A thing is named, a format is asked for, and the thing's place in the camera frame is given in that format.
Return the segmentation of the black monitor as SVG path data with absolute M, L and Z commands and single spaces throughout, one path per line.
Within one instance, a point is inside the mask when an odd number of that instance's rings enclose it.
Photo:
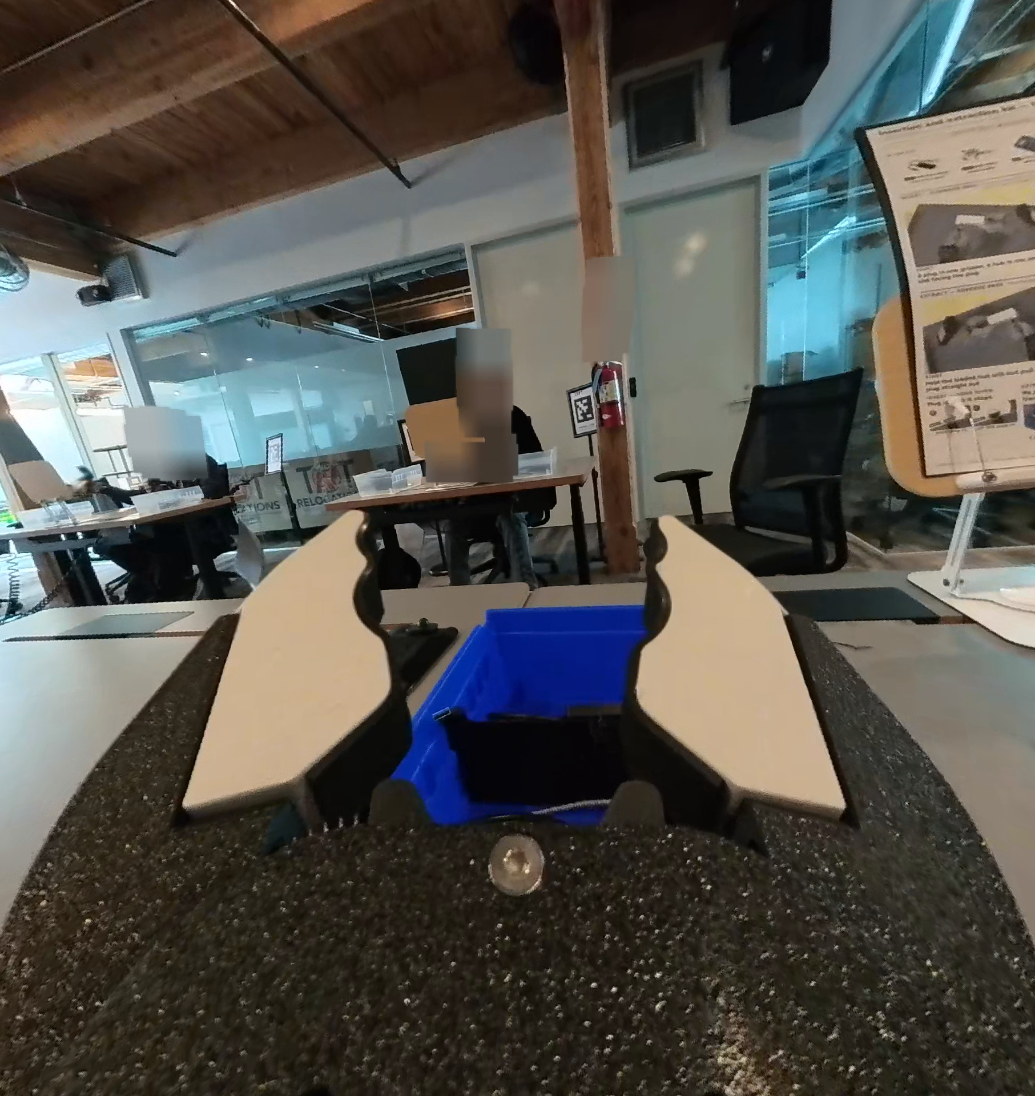
M 397 361 L 410 406 L 455 399 L 455 336 L 397 349 Z

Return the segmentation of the wooden post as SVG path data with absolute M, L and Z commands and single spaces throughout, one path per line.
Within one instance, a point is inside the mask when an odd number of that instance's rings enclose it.
M 609 13 L 606 2 L 556 1 L 565 62 L 565 94 L 575 156 L 585 286 L 605 281 L 609 261 L 619 254 L 609 134 Z M 626 373 L 616 350 L 616 409 L 598 429 L 605 522 L 605 562 L 610 574 L 637 572 L 638 533 L 634 522 L 630 437 L 626 419 Z

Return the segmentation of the metal wall vent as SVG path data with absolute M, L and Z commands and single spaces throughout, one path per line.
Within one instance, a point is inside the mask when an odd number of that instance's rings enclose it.
M 628 82 L 622 101 L 630 170 L 706 150 L 700 59 Z

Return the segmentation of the wooden board acrylic stand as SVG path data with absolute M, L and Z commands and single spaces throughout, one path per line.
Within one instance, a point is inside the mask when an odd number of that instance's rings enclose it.
M 455 398 L 408 406 L 402 422 L 403 447 L 411 463 L 425 463 L 429 446 L 450 446 L 460 438 Z

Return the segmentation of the black bin divider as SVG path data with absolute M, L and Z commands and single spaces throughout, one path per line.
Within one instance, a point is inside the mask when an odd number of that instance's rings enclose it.
M 459 708 L 437 715 L 473 803 L 555 807 L 610 799 L 630 779 L 621 747 L 619 708 L 572 707 L 562 716 L 492 713 L 474 720 Z

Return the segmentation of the blue plastic bin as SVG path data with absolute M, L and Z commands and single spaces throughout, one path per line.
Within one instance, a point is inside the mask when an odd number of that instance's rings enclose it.
M 473 803 L 435 718 L 450 708 L 474 720 L 492 713 L 562 716 L 572 707 L 621 712 L 630 657 L 644 635 L 636 605 L 488 610 L 417 707 L 412 747 L 394 779 L 413 785 L 429 820 L 444 827 L 514 817 L 593 827 L 611 798 L 555 807 Z

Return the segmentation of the black wall speaker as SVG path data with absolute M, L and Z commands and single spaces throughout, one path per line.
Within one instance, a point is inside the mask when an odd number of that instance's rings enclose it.
M 829 61 L 832 12 L 831 1 L 767 2 L 733 28 L 720 61 L 732 126 L 807 101 Z

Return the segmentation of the wooden desk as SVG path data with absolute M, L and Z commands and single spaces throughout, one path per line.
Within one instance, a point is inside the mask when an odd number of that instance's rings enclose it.
M 61 587 L 77 607 L 105 606 L 107 598 L 94 573 L 88 553 L 94 538 L 115 530 L 133 530 L 158 524 L 177 524 L 185 530 L 187 550 L 200 576 L 200 585 L 208 600 L 226 600 L 216 556 L 200 538 L 198 522 L 213 513 L 234 509 L 232 500 L 200 500 L 172 505 L 168 510 L 143 514 L 134 506 L 109 513 L 93 513 L 67 522 L 41 527 L 0 527 L 0 543 L 29 546 L 39 553 L 60 559 Z
M 403 524 L 432 526 L 452 518 L 497 516 L 516 510 L 534 492 L 569 489 L 575 563 L 578 582 L 591 584 L 591 558 L 585 530 L 581 488 L 591 479 L 590 460 L 565 460 L 554 473 L 519 477 L 498 483 L 416 486 L 373 494 L 353 494 L 328 503 L 331 514 L 365 511 L 373 538 L 387 549 L 400 547 L 396 527 Z

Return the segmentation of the clear plastic tray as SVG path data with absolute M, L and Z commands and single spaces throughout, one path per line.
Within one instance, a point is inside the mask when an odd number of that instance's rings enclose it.
M 379 498 L 419 489 L 425 484 L 423 467 L 414 464 L 393 470 L 375 469 L 352 477 L 356 492 L 363 498 Z

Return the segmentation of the printed moving box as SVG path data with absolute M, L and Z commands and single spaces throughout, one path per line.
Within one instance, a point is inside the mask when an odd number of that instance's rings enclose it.
M 259 476 L 234 487 L 236 520 L 257 537 L 291 529 L 291 517 L 278 479 Z
M 352 461 L 318 460 L 287 473 L 293 506 L 303 529 L 327 526 L 333 518 L 328 506 L 357 493 Z

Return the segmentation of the black flat pad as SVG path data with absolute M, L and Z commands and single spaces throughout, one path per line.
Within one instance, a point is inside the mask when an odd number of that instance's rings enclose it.
M 892 586 L 782 591 L 774 596 L 789 615 L 814 623 L 940 623 L 939 613 Z

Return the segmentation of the red fire extinguisher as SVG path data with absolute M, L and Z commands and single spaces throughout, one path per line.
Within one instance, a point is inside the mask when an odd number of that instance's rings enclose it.
M 591 385 L 598 414 L 598 431 L 626 426 L 627 377 L 619 362 L 596 362 Z

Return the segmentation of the black ceiling pipe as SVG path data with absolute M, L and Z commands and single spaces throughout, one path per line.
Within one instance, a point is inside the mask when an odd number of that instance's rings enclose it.
M 269 38 L 259 24 L 255 23 L 254 19 L 244 13 L 242 7 L 236 1 L 216 1 L 216 5 L 220 7 L 223 12 L 232 19 L 262 48 L 268 57 L 273 62 L 276 62 L 280 69 L 289 75 L 291 79 L 305 93 L 310 95 L 312 100 L 316 100 L 351 135 L 355 142 L 360 144 L 372 156 L 373 160 L 376 160 L 387 170 L 403 189 L 412 189 L 412 181 L 405 175 L 399 162 L 389 155 L 386 155 L 378 144 L 369 137 L 367 132 L 363 130 L 355 119 L 349 117 L 344 110 L 335 104 L 330 94 L 318 84 L 311 75 L 305 71 L 299 62 L 291 58 L 272 38 Z

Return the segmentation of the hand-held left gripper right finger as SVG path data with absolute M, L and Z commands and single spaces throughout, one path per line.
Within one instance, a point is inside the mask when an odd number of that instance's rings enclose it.
M 794 620 L 676 517 L 652 521 L 645 553 L 645 633 L 619 717 L 628 776 L 659 792 L 674 825 L 737 827 L 755 804 L 846 820 Z

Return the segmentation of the black pouch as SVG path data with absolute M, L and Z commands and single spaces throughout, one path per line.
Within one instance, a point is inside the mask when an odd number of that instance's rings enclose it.
M 459 629 L 428 618 L 411 623 L 384 623 L 393 666 L 393 680 L 410 694 L 437 665 L 458 637 Z

